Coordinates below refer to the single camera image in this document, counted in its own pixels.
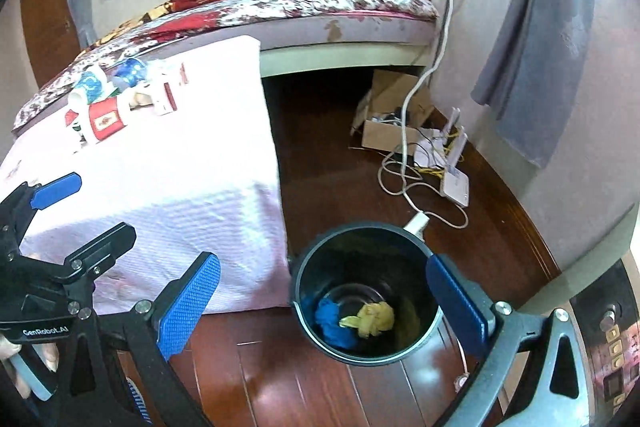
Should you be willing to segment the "person's left hand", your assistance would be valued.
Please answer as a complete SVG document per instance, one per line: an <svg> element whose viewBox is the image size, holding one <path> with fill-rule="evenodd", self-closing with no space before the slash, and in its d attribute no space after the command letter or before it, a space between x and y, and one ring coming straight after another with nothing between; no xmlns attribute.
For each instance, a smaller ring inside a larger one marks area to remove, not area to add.
<svg viewBox="0 0 640 427"><path fill-rule="evenodd" d="M6 337L1 336L1 364L8 372L14 387L23 399L34 395L43 402L50 400L54 390L48 389L42 376L36 375L27 364L27 357L21 354L21 350L21 346L11 343ZM50 373L55 373L58 370L60 354L55 343L37 345L35 352L39 363L47 367Z"/></svg>

